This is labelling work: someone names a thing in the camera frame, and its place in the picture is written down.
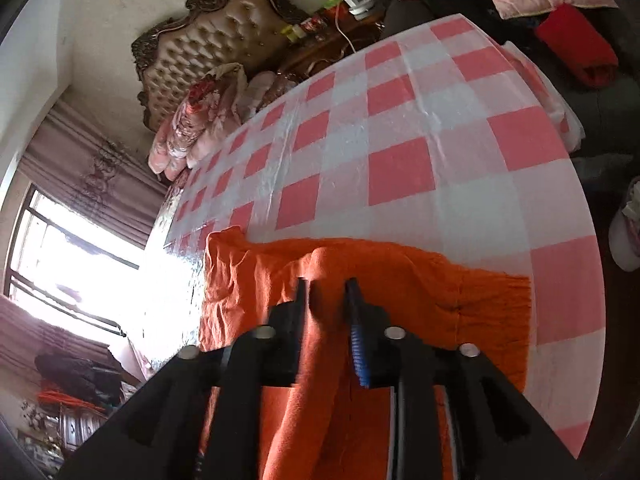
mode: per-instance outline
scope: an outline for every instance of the wooden bedside table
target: wooden bedside table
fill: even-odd
[[[369,16],[359,21],[348,14],[339,25],[356,50],[361,50],[380,39],[385,13],[386,7],[377,6]],[[330,26],[316,36],[292,45],[278,72],[294,73],[301,79],[307,79],[352,53],[344,36]]]

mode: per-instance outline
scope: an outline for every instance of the window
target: window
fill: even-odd
[[[143,250],[34,186],[12,240],[4,293],[32,315],[111,342],[133,301]]]

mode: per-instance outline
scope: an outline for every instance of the silver screw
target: silver screw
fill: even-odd
[[[480,355],[480,349],[473,343],[462,343],[458,350],[465,357],[478,357]]]
[[[276,336],[276,329],[270,325],[260,325],[254,328],[254,337],[256,339],[272,339]]]
[[[405,335],[406,335],[406,332],[404,331],[404,328],[401,328],[399,326],[390,326],[385,329],[385,337],[387,339],[393,339],[393,340],[404,339]]]
[[[196,345],[183,346],[178,352],[180,359],[195,359],[200,354],[200,349]]]

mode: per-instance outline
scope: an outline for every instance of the orange clothing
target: orange clothing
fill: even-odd
[[[205,350],[228,346],[265,322],[269,306],[293,299],[299,276],[312,282],[298,384],[263,389],[264,480],[385,478],[388,390],[365,390],[354,374],[343,312],[349,278],[358,279],[364,300],[385,308],[392,323],[441,348],[473,342],[524,388],[528,278],[467,269],[441,254],[392,243],[332,238],[252,244],[237,227],[210,234],[205,258]]]

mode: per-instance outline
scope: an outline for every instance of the carved wooden headboard frame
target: carved wooden headboard frame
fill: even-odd
[[[143,73],[153,63],[155,63],[158,55],[159,37],[164,32],[172,32],[180,28],[187,27],[203,12],[213,12],[220,10],[226,6],[229,0],[187,0],[185,7],[189,10],[187,16],[174,20],[169,18],[164,22],[158,23],[155,27],[150,28],[144,34],[140,35],[131,44],[131,50],[136,61],[136,71],[138,79],[144,84]],[[269,0],[273,9],[282,17],[282,19],[291,24],[301,23],[308,18],[308,14],[297,8],[289,0]],[[149,119],[151,112],[148,108],[148,95],[145,89],[138,94],[138,101],[145,108],[144,123],[149,127]]]

